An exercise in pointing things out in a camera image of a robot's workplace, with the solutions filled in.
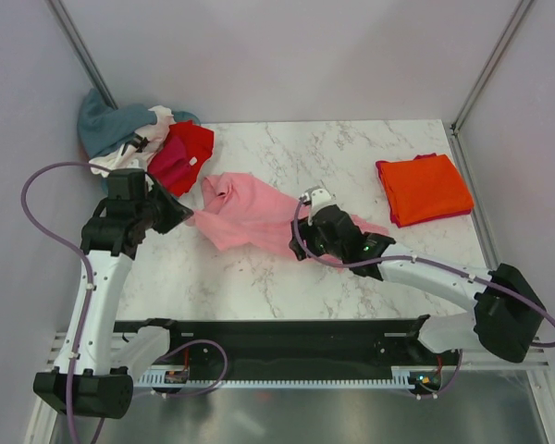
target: red cloth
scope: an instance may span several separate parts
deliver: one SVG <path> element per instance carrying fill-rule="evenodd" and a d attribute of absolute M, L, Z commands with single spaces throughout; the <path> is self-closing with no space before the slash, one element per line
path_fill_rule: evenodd
<path fill-rule="evenodd" d="M 177 136 L 183 141 L 187 151 L 187 162 L 189 163 L 193 157 L 197 160 L 183 177 L 168 188 L 170 192 L 179 197 L 191 189 L 204 162 L 212 157 L 214 132 L 194 125 L 192 121 L 176 123 L 168 129 L 169 137 Z"/>
<path fill-rule="evenodd" d="M 390 205 L 390 221 L 398 227 L 468 215 L 473 198 L 446 155 L 418 155 L 402 162 L 376 162 Z"/>
<path fill-rule="evenodd" d="M 191 170 L 187 148 L 179 136 L 166 139 L 163 149 L 154 156 L 148 172 L 169 189 L 175 182 L 187 176 Z"/>

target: teal cloth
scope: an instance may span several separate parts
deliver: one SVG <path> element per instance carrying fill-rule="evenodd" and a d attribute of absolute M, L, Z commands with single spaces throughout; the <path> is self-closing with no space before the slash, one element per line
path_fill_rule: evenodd
<path fill-rule="evenodd" d="M 91 89 L 80 107 L 78 134 L 84 151 L 93 159 L 113 153 L 119 145 L 133 138 L 134 130 L 154 125 L 156 121 L 156 113 L 144 105 L 114 109 L 105 103 L 98 91 Z"/>
<path fill-rule="evenodd" d="M 173 118 L 177 123 L 193 120 L 195 125 L 202 125 L 202 122 L 197 116 L 192 113 L 188 113 L 187 111 L 173 111 Z"/>

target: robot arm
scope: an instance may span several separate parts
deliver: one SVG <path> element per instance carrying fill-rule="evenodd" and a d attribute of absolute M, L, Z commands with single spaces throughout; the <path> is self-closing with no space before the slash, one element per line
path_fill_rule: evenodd
<path fill-rule="evenodd" d="M 80 248 L 87 255 L 94 276 L 74 369 L 74 402 L 76 414 L 121 417 L 130 406 L 133 381 L 165 354 L 170 344 L 168 329 L 144 326 L 121 350 L 112 353 L 112 332 L 123 285 L 146 230 L 168 233 L 191 217 L 193 211 L 178 203 L 156 181 L 149 190 L 146 173 L 140 169 L 111 172 L 107 187 L 107 197 L 82 229 Z M 66 409 L 64 386 L 86 289 L 86 269 L 82 266 L 64 345 L 53 371 L 38 373 L 33 384 L 35 393 L 60 412 Z"/>
<path fill-rule="evenodd" d="M 319 187 L 303 194 L 302 201 L 310 206 L 310 213 L 308 217 L 292 222 L 290 242 L 290 248 L 299 260 L 309 254 L 296 239 L 296 228 L 307 249 L 315 256 L 330 254 L 343 264 L 351 264 L 350 270 L 358 276 L 415 287 L 463 308 L 464 314 L 426 315 L 418 320 L 417 339 L 431 352 L 484 347 L 506 361 L 520 363 L 525 358 L 542 316 L 484 284 L 491 281 L 515 290 L 544 309 L 516 268 L 502 264 L 491 271 L 456 265 L 415 252 L 390 237 L 362 233 L 349 215 L 335 205 L 328 191 Z M 413 260 L 397 257 L 411 257 Z M 382 262 L 362 265 L 362 262 L 378 258 Z M 457 276 L 451 269 L 462 270 L 466 277 Z"/>

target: white cloth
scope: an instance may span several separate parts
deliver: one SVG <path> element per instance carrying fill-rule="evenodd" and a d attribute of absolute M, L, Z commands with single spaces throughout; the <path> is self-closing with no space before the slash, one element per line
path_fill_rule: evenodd
<path fill-rule="evenodd" d="M 133 166 L 140 165 L 143 169 L 146 169 L 167 138 L 168 127 L 175 123 L 173 113 L 164 106 L 153 106 L 150 111 L 156 113 L 156 124 L 146 125 L 134 131 L 148 140 L 148 144 L 141 153 L 136 153 L 137 148 L 135 146 L 124 143 L 111 154 L 91 159 L 91 163 L 109 169 L 127 168 L 130 167 L 130 164 Z M 91 168 L 91 171 L 93 174 L 100 174 L 104 178 L 108 176 L 108 173 L 100 169 Z"/>

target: marble table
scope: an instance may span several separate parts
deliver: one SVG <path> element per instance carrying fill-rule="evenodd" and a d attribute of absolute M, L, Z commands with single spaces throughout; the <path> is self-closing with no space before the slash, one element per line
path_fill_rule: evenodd
<path fill-rule="evenodd" d="M 298 196 L 320 184 L 338 205 L 415 248 L 465 265 L 483 266 L 471 217 L 409 228 L 389 221 L 375 161 L 447 154 L 439 120 L 239 123 L 208 125 L 215 153 L 200 178 L 247 172 Z M 181 202 L 202 208 L 196 184 Z M 330 319 L 451 315 L 461 309 L 420 290 L 356 277 L 317 263 L 298 263 L 251 245 L 219 252 L 194 227 L 165 236 L 150 231 L 126 282 L 117 319 Z"/>

